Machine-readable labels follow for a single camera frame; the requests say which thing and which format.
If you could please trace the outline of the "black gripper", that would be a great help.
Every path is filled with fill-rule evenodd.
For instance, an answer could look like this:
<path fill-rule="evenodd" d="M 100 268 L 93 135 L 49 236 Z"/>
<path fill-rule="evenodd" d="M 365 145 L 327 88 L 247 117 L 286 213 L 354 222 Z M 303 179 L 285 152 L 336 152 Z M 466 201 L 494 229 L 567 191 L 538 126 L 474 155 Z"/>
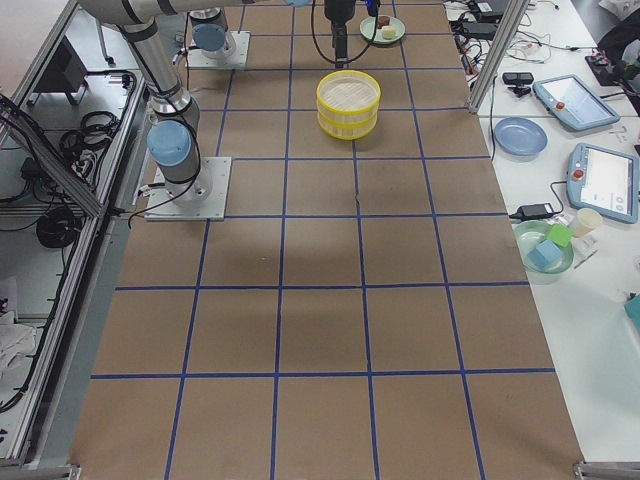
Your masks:
<path fill-rule="evenodd" d="M 324 16 L 331 24 L 334 59 L 336 69 L 342 69 L 348 63 L 347 23 L 355 15 L 355 0 L 327 0 L 324 2 Z"/>

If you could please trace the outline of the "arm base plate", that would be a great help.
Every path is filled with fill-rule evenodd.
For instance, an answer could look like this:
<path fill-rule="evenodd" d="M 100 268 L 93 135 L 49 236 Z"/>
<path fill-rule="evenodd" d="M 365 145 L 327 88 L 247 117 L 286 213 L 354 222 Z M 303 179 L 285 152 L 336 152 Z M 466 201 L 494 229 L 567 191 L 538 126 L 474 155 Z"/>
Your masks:
<path fill-rule="evenodd" d="M 189 47 L 189 68 L 194 70 L 243 70 L 246 68 L 249 31 L 197 34 Z"/>
<path fill-rule="evenodd" d="M 178 197 L 188 183 L 165 185 L 164 175 L 157 167 L 154 182 L 162 183 L 162 186 L 150 192 L 144 218 L 149 221 L 223 221 L 231 170 L 231 157 L 203 157 L 195 183 Z"/>

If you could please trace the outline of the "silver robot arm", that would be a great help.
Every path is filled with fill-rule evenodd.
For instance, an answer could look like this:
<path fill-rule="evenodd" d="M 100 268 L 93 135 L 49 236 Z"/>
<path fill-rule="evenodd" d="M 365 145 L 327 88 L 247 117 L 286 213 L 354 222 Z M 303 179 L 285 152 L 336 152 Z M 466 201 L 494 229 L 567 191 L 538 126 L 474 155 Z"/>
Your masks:
<path fill-rule="evenodd" d="M 206 26 L 213 10 L 235 6 L 235 1 L 82 1 L 80 5 L 103 24 L 117 29 L 126 40 L 151 94 L 157 123 L 147 134 L 149 153 L 164 177 L 169 197 L 179 204 L 206 199 L 213 180 L 205 170 L 197 142 L 200 110 L 182 85 L 176 67 L 162 44 L 156 18 L 201 12 Z"/>
<path fill-rule="evenodd" d="M 347 23 L 355 15 L 355 1 L 325 1 L 324 16 L 330 22 L 334 58 L 320 56 L 336 68 L 348 58 Z M 191 42 L 179 53 L 188 70 L 243 70 L 246 68 L 251 34 L 229 29 L 223 7 L 192 11 L 188 15 Z"/>

